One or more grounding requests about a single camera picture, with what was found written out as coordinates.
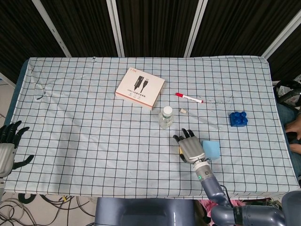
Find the plastic water bottle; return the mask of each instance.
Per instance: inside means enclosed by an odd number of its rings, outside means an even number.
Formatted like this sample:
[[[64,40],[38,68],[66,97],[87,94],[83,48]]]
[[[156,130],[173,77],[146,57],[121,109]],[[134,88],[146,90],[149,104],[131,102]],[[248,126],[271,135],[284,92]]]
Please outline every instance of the plastic water bottle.
[[[162,129],[167,129],[174,121],[173,109],[171,106],[165,106],[159,113],[159,125]]]

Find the small eraser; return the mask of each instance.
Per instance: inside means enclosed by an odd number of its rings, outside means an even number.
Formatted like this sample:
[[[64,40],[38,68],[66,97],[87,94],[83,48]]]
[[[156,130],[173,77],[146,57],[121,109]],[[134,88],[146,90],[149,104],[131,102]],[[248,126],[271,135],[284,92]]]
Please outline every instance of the small eraser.
[[[181,108],[180,112],[183,113],[183,114],[187,113],[187,111],[185,109],[183,109],[183,108]]]
[[[220,142],[204,140],[202,143],[206,158],[214,160],[221,156]]]

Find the black grid line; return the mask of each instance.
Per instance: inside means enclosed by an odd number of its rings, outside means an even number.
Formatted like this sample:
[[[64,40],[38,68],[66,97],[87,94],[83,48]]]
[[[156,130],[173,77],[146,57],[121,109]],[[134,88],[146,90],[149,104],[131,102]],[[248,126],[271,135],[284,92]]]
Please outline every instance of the black grid line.
[[[115,97],[129,67],[166,80],[152,112]],[[45,95],[37,101],[40,84]],[[205,103],[178,98],[176,92]],[[163,130],[158,113],[167,105],[174,109],[174,123]],[[179,113],[181,108],[189,115]],[[233,111],[246,111],[247,127],[230,127]],[[206,198],[172,139],[181,128],[200,140],[220,142],[221,157],[211,167],[232,198],[281,196],[298,188],[269,65],[261,57],[31,58],[12,119],[17,120],[30,130],[16,161],[29,154],[35,158],[8,176],[8,191]]]

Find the person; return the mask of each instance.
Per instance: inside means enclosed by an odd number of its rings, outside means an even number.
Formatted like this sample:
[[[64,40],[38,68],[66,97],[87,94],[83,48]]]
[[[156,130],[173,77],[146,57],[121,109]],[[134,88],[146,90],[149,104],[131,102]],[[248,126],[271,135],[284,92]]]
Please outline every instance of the person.
[[[288,152],[292,161],[295,175],[298,179],[301,176],[301,111],[292,109],[287,106],[277,104],[278,115],[285,132],[285,140],[287,143]],[[295,132],[296,138],[288,142],[287,134],[289,132]]]

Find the red marker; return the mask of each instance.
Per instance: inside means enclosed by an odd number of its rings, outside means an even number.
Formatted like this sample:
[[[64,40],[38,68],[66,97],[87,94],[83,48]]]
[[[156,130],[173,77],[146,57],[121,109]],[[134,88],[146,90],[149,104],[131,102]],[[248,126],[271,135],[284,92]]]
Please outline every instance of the red marker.
[[[189,100],[193,100],[193,101],[198,102],[198,103],[203,103],[202,100],[198,100],[198,99],[196,99],[196,98],[192,98],[192,97],[186,96],[186,95],[184,95],[184,94],[182,94],[182,93],[175,93],[175,94],[176,94],[178,97],[183,97],[183,98],[186,98],[186,99],[189,99]]]

